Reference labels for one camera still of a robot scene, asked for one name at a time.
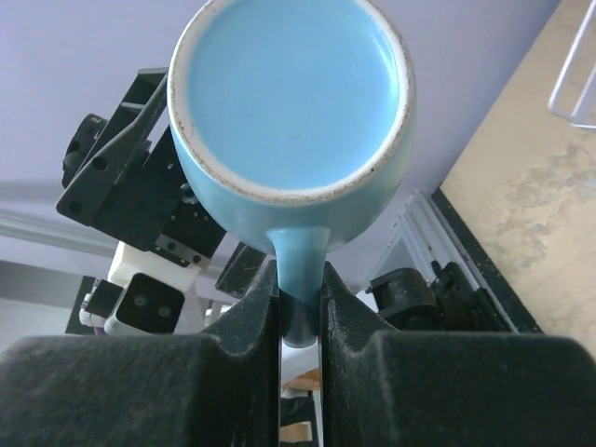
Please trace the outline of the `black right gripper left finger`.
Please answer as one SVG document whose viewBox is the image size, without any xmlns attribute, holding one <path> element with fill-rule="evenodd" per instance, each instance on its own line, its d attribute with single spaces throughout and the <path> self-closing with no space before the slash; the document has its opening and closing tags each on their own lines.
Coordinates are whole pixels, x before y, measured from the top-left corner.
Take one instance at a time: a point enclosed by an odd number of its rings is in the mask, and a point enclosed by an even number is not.
<svg viewBox="0 0 596 447">
<path fill-rule="evenodd" d="M 49 336 L 1 356 L 5 446 L 276 446 L 276 268 L 192 335 Z"/>
</svg>

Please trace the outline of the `light blue mug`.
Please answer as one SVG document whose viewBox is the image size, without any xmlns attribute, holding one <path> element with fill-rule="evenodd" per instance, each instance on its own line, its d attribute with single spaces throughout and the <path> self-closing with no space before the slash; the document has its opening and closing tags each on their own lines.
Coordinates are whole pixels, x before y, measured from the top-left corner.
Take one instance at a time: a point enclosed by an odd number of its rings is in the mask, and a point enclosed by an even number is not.
<svg viewBox="0 0 596 447">
<path fill-rule="evenodd" d="M 402 36 L 370 1 L 210 1 L 176 45 L 167 101 L 199 202 L 275 256 L 284 341 L 314 344 L 326 255 L 382 213 L 412 149 Z"/>
</svg>

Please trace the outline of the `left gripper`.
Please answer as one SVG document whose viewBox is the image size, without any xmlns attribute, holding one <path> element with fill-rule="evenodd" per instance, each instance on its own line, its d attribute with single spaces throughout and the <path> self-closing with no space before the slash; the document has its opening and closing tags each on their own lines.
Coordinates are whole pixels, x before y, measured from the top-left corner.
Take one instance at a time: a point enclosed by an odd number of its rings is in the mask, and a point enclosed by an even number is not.
<svg viewBox="0 0 596 447">
<path fill-rule="evenodd" d="M 149 138 L 167 105 L 167 73 L 140 70 L 110 118 L 81 121 L 62 160 L 56 210 L 180 267 L 206 267 L 225 232 L 193 193 L 170 130 Z M 243 298 L 265 257 L 239 242 L 215 289 Z"/>
</svg>

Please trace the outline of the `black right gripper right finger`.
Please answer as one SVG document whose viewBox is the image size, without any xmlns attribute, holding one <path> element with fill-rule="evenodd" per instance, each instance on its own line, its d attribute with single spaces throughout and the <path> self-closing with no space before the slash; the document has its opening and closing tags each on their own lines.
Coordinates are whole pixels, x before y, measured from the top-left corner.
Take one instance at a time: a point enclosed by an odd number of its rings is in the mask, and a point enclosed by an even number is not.
<svg viewBox="0 0 596 447">
<path fill-rule="evenodd" d="M 319 352 L 328 446 L 591 446 L 595 362 L 577 341 L 404 332 L 324 271 Z"/>
</svg>

